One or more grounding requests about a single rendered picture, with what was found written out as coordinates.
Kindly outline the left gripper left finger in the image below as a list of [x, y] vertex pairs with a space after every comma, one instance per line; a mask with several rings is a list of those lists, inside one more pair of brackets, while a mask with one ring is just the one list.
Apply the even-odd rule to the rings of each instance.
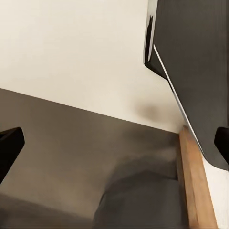
[[21, 127], [0, 132], [0, 184], [25, 145]]

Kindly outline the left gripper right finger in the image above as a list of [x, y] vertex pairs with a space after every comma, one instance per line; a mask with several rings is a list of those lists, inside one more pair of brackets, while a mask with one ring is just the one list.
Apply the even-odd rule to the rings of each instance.
[[229, 129], [218, 127], [214, 144], [229, 165]]

